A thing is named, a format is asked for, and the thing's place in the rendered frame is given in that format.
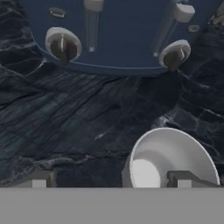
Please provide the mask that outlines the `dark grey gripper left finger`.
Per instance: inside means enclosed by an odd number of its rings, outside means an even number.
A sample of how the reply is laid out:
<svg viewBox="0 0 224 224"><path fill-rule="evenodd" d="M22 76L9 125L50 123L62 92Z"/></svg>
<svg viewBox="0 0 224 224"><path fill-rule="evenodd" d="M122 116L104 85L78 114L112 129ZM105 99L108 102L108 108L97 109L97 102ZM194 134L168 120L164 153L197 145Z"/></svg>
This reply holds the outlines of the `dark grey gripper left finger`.
<svg viewBox="0 0 224 224"><path fill-rule="evenodd" d="M54 171L35 171L24 178L21 178L9 184L2 185L2 187L51 188L51 187L55 187L55 174L54 174Z"/></svg>

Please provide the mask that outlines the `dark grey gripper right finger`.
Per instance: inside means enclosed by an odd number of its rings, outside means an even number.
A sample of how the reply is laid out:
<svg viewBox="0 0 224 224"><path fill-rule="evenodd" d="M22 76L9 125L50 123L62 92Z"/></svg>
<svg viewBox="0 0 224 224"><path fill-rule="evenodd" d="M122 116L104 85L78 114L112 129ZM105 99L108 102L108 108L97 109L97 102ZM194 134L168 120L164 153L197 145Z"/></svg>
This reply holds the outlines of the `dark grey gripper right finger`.
<svg viewBox="0 0 224 224"><path fill-rule="evenodd" d="M216 188L218 184L198 178L190 171L168 171L167 186L172 188Z"/></svg>

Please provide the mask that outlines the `white cup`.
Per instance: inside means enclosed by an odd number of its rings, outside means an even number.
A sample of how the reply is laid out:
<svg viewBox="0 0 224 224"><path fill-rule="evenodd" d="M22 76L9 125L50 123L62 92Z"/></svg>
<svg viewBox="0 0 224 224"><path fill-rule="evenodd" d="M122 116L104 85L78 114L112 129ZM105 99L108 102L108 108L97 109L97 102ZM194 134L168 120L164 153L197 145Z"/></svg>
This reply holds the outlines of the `white cup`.
<svg viewBox="0 0 224 224"><path fill-rule="evenodd" d="M128 188L166 188L168 171L189 171L221 185L214 161L195 138L179 129L157 128L135 143L122 170Z"/></svg>

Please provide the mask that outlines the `white tap knob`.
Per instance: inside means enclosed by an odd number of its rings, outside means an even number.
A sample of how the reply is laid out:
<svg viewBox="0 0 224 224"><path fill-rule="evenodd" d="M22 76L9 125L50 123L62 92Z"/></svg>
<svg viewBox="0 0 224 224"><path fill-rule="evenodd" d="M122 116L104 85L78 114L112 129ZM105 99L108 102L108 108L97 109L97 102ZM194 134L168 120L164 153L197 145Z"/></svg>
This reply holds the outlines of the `white tap knob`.
<svg viewBox="0 0 224 224"><path fill-rule="evenodd" d="M62 66L67 66L70 61L78 59L82 51L80 39L63 27L51 27L47 31L45 47Z"/></svg>
<svg viewBox="0 0 224 224"><path fill-rule="evenodd" d="M190 56L191 46L181 39L169 44L158 57L159 64L170 71L176 71Z"/></svg>

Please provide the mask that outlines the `white tap spout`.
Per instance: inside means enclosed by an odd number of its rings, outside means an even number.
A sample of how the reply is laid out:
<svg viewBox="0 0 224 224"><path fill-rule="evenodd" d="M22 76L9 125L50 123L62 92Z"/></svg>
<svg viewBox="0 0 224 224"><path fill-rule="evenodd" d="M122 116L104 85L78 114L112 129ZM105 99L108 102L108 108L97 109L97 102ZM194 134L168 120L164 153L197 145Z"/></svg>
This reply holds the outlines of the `white tap spout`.
<svg viewBox="0 0 224 224"><path fill-rule="evenodd" d="M97 48L100 14L103 10L104 0L84 0L86 9L87 49L92 53Z"/></svg>
<svg viewBox="0 0 224 224"><path fill-rule="evenodd" d="M157 57L165 48L177 24L189 23L195 14L189 0L171 0L157 28L153 43L153 56Z"/></svg>

